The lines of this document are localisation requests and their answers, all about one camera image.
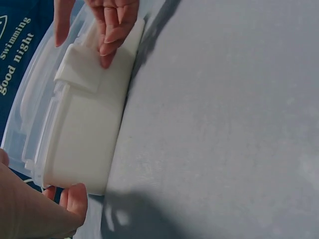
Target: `white plastic container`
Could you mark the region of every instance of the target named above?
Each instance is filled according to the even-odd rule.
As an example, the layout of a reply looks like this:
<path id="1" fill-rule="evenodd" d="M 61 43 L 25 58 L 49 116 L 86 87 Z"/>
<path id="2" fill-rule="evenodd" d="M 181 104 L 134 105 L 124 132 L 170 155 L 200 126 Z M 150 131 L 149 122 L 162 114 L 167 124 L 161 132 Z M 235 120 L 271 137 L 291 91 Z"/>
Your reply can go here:
<path id="1" fill-rule="evenodd" d="M 52 26 L 45 34 L 15 97 L 1 147 L 10 168 L 38 186 L 81 182 L 88 193 L 103 195 L 145 23 L 136 22 L 105 70 L 94 17 L 81 6 L 76 3 L 61 47 L 54 47 Z"/>

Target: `gray surface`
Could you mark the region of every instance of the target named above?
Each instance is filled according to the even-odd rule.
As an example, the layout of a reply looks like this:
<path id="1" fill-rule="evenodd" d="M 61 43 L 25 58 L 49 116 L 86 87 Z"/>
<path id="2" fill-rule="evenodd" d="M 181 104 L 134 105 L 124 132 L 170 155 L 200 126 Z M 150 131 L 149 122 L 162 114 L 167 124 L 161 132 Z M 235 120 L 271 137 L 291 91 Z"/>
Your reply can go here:
<path id="1" fill-rule="evenodd" d="M 85 229 L 319 238 L 318 11 L 317 0 L 182 0 L 155 45 L 151 26 L 104 208 L 91 202 Z"/>

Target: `clear plastic lid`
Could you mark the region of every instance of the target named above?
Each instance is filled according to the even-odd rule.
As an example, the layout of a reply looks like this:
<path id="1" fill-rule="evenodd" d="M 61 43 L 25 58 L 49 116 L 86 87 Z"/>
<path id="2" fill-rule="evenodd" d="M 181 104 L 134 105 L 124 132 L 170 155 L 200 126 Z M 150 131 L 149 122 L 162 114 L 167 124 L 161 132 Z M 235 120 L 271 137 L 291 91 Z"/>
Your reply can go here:
<path id="1" fill-rule="evenodd" d="M 39 44 L 14 99 L 1 147 L 8 153 L 10 168 L 33 178 L 41 186 L 49 130 L 59 107 L 64 83 L 55 74 L 71 43 L 80 44 L 94 17 L 83 1 L 76 1 L 66 42 L 54 46 L 53 25 Z"/>

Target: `blue fabric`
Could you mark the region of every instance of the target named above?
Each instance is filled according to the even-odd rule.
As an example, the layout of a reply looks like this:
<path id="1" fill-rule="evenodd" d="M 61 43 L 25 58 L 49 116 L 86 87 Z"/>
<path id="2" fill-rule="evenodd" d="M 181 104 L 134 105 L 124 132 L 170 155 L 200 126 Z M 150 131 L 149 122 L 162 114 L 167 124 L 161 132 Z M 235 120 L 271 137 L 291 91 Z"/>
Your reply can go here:
<path id="1" fill-rule="evenodd" d="M 53 21 L 53 0 L 0 0 L 0 140 L 26 68 Z"/>

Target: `hand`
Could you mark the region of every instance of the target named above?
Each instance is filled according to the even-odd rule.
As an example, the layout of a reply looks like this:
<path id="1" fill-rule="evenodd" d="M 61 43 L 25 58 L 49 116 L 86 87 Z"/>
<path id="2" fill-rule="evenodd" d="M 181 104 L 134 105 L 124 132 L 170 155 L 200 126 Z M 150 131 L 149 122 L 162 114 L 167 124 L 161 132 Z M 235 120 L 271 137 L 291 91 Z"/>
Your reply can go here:
<path id="1" fill-rule="evenodd" d="M 60 205 L 53 202 L 55 188 L 35 191 L 8 169 L 8 156 L 0 149 L 0 238 L 67 238 L 83 225 L 88 207 L 83 184 L 65 189 Z"/>
<path id="2" fill-rule="evenodd" d="M 108 68 L 116 50 L 132 30 L 138 15 L 139 0 L 85 0 L 98 25 L 98 51 L 101 65 Z M 70 14 L 75 0 L 54 0 L 56 46 L 66 39 L 70 28 Z"/>

